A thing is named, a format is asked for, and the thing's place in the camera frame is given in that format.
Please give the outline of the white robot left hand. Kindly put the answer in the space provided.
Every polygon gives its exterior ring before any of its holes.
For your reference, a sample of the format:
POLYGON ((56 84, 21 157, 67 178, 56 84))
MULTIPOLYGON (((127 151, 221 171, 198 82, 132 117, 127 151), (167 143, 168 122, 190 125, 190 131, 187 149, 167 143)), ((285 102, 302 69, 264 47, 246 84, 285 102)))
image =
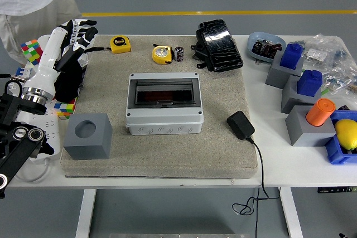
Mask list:
POLYGON ((49 37, 36 73, 23 86, 22 98, 42 104, 51 101, 59 73, 78 63, 98 33, 96 24, 81 18, 57 26, 49 37))

